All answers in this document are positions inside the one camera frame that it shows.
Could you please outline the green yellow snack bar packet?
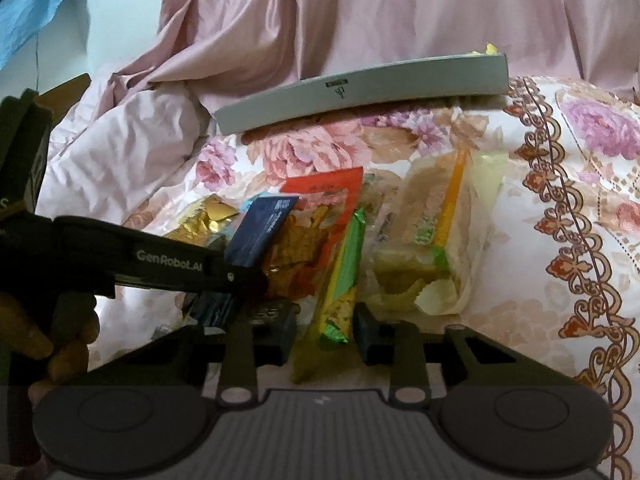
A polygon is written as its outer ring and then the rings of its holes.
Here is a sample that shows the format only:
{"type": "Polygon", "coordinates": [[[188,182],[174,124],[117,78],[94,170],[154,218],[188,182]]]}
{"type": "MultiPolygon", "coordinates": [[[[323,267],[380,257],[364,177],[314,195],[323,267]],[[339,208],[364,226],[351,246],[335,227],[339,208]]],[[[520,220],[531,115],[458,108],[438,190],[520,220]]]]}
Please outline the green yellow snack bar packet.
{"type": "Polygon", "coordinates": [[[350,218],[340,249],[318,298],[314,316],[293,353],[292,381],[310,382],[352,342],[352,318],[357,296],[366,214],[350,218]]]}

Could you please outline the red chips snack packet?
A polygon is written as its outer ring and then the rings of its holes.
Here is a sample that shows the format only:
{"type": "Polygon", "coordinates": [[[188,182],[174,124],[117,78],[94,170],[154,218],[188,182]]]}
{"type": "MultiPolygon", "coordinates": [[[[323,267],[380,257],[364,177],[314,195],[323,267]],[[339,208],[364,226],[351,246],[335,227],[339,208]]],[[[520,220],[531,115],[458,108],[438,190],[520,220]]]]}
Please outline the red chips snack packet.
{"type": "Polygon", "coordinates": [[[280,192],[296,203],[274,238],[262,268],[268,294],[302,300],[318,294],[355,211],[361,167],[289,178],[280,192]]]}

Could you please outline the dark blue snack packet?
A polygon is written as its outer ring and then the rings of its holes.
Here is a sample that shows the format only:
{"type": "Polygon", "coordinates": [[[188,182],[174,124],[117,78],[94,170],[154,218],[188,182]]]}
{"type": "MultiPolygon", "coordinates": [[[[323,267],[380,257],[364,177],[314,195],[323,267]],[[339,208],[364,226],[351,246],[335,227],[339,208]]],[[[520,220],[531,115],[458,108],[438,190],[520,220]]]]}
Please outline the dark blue snack packet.
{"type": "Polygon", "coordinates": [[[296,195],[256,198],[224,251],[224,261],[232,266],[257,266],[297,201],[296,195]]]}

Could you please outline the light pink duvet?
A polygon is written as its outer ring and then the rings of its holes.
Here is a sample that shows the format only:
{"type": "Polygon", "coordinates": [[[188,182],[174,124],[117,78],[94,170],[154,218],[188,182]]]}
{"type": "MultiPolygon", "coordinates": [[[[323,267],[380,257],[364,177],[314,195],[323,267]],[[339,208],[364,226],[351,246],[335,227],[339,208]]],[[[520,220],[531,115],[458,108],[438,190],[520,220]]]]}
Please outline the light pink duvet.
{"type": "Polygon", "coordinates": [[[93,79],[53,129],[36,213],[123,224],[186,170],[210,116],[182,82],[116,104],[110,78],[93,79]]]}

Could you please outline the gold foil snack packet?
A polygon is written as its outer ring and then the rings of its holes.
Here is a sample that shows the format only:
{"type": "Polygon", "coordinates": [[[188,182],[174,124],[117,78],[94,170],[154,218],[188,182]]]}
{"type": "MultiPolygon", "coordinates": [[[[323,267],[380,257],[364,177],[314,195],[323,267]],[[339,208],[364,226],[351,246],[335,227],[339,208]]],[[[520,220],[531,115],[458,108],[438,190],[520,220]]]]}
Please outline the gold foil snack packet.
{"type": "Polygon", "coordinates": [[[217,195],[200,198],[179,214],[176,225],[165,234],[177,242],[206,247],[239,214],[217,195]]]}

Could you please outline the clear bag of pastries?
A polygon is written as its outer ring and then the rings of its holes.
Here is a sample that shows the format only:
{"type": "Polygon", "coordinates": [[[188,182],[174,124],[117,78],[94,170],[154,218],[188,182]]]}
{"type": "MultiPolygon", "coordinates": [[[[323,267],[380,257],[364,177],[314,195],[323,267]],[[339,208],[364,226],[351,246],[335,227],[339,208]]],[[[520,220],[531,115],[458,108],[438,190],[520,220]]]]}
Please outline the clear bag of pastries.
{"type": "Polygon", "coordinates": [[[462,148],[414,160],[366,243],[357,298],[378,312],[462,312],[507,162],[504,153],[462,148]]]}

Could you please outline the grey shallow box tray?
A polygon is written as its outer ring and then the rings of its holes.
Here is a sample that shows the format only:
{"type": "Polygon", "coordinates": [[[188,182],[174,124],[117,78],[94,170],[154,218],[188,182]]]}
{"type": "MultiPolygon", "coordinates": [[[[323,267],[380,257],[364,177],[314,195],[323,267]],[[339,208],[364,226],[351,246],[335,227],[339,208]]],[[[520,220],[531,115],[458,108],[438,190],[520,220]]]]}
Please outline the grey shallow box tray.
{"type": "Polygon", "coordinates": [[[254,94],[214,113],[224,136],[357,106],[450,96],[494,96],[509,85],[503,53],[457,54],[314,77],[254,94]]]}

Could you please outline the pink satin sheet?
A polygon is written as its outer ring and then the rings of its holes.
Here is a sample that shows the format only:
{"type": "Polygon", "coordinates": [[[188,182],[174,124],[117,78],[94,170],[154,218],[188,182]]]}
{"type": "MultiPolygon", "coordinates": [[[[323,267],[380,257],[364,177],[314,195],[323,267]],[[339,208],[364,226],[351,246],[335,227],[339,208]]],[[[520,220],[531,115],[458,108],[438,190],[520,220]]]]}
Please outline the pink satin sheet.
{"type": "Polygon", "coordinates": [[[639,96],[639,0],[163,0],[154,46],[104,82],[99,113],[185,81],[209,110],[260,90],[494,44],[513,75],[639,96]]]}

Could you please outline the yellow blue paper in tray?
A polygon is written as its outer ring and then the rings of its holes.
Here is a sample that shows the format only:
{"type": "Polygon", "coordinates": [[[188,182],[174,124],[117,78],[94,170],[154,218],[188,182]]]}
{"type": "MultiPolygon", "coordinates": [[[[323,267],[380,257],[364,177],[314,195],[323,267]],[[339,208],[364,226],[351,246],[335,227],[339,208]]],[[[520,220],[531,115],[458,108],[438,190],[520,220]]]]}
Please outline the yellow blue paper in tray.
{"type": "Polygon", "coordinates": [[[491,44],[490,42],[486,44],[484,51],[473,50],[470,52],[470,55],[497,55],[497,54],[500,54],[500,51],[494,44],[491,44]]]}

